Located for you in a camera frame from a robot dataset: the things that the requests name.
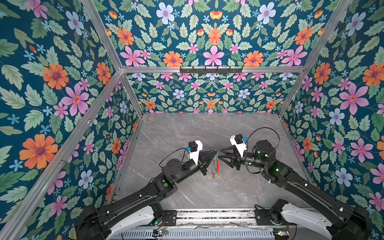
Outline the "red key tag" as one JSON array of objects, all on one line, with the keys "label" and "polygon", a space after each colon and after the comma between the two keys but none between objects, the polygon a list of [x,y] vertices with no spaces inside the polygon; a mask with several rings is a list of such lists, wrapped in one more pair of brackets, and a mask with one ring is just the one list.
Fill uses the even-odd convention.
[{"label": "red key tag", "polygon": [[220,171],[220,162],[217,161],[216,172],[219,173],[219,171]]}]

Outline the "silver metal keyring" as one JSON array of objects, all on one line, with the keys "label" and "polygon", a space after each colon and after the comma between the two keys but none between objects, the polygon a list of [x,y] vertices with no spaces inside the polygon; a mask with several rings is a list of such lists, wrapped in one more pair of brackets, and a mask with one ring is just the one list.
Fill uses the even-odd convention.
[{"label": "silver metal keyring", "polygon": [[216,171],[217,160],[218,160],[218,154],[215,154],[214,157],[213,157],[213,160],[212,160],[212,166],[213,166],[212,170]]}]

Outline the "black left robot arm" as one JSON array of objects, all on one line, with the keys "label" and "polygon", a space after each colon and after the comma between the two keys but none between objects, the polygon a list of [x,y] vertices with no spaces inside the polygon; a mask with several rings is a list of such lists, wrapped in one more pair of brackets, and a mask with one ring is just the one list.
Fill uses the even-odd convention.
[{"label": "black left robot arm", "polygon": [[160,202],[178,188],[177,184],[197,172],[206,175],[217,151],[203,151],[198,160],[185,163],[169,160],[159,175],[137,192],[102,207],[88,206],[75,225],[79,240],[110,240],[125,231],[140,226],[156,226],[165,213]]}]

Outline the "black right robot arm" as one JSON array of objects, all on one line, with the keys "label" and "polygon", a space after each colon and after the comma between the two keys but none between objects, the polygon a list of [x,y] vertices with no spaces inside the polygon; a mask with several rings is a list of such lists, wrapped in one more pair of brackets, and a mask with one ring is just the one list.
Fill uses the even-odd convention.
[{"label": "black right robot arm", "polygon": [[256,143],[252,151],[247,143],[231,139],[232,146],[221,150],[219,159],[231,168],[241,166],[259,168],[259,173],[274,184],[299,197],[314,211],[277,200],[270,208],[270,219],[275,225],[282,221],[310,229],[329,240],[368,240],[372,223],[363,207],[352,207],[318,189],[295,170],[276,159],[276,148],[267,140]]}]

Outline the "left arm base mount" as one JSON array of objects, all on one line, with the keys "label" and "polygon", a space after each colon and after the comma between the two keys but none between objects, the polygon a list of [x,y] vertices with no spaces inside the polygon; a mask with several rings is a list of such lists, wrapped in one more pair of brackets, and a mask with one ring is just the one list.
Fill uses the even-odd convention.
[{"label": "left arm base mount", "polygon": [[151,222],[152,226],[176,226],[178,211],[177,210],[156,210],[154,212],[154,219]]}]

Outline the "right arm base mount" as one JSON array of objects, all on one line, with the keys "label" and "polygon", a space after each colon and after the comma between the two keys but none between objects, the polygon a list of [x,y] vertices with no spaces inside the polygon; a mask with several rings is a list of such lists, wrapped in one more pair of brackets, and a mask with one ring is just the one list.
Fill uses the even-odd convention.
[{"label": "right arm base mount", "polygon": [[278,199],[270,208],[264,208],[260,205],[255,204],[254,214],[255,220],[258,226],[282,226],[289,224],[295,226],[293,222],[287,221],[283,217],[283,207],[289,202],[283,199]]}]

